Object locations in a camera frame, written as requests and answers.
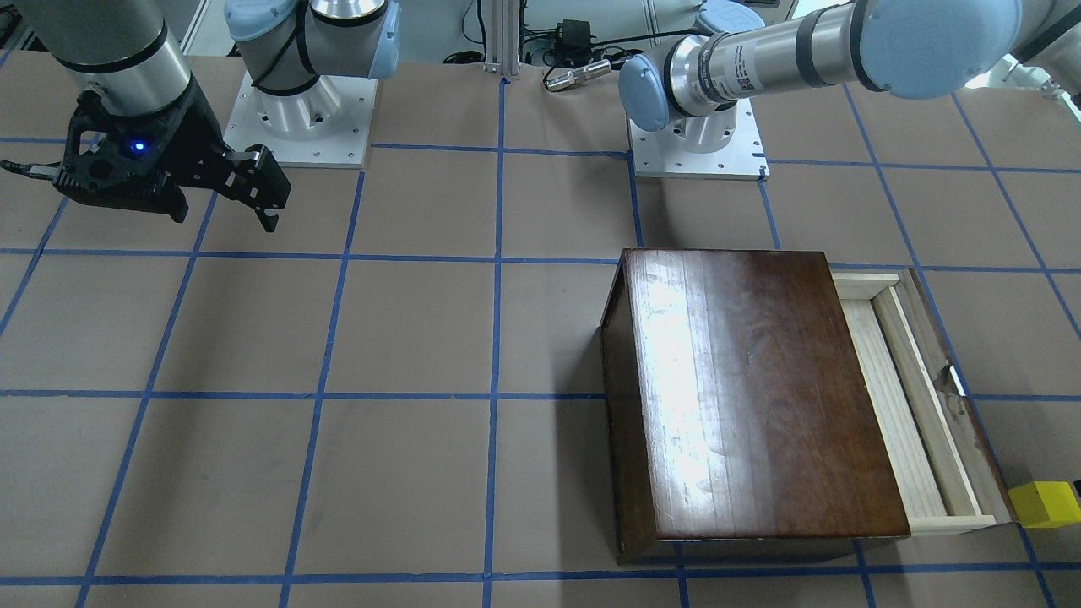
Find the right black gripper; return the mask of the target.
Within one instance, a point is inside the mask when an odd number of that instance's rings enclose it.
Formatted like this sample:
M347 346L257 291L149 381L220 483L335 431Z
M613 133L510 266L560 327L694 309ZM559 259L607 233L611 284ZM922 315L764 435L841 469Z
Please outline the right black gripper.
M137 117L108 111L101 85L79 94L53 186L78 204L158 213L182 223L185 187L246 204L275 232L292 184L263 144L235 151L201 85L190 81L165 108Z

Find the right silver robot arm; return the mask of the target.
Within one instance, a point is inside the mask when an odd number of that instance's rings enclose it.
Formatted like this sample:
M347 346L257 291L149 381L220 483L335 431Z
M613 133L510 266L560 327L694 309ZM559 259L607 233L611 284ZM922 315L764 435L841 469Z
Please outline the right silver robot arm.
M275 232L292 185L273 149L233 149L177 38L154 1L16 1L42 45L79 87L64 157L3 169L50 182L78 204L187 216L187 187L246 204ZM397 1L228 1L275 138L322 132L341 114L333 77L387 79L400 57Z

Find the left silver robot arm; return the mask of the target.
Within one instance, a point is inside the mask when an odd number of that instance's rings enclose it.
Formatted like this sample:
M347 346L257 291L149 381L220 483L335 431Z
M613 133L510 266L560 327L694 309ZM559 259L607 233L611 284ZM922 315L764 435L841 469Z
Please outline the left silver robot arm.
M633 149L652 133L690 154L728 144L742 100L856 82L896 100L940 100L1005 57L1078 100L1077 1L850 1L765 24L735 1L622 65Z

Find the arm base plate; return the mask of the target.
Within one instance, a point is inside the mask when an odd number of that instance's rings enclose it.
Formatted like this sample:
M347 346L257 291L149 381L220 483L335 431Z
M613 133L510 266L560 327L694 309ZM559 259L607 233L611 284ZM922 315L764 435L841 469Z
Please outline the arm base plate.
M750 100L707 117L681 117L656 132L633 121L627 130L638 177L764 181L771 176Z
M293 96L273 96L251 82L244 74L224 128L233 150L263 144L282 168L361 170L366 164L379 80L323 76Z

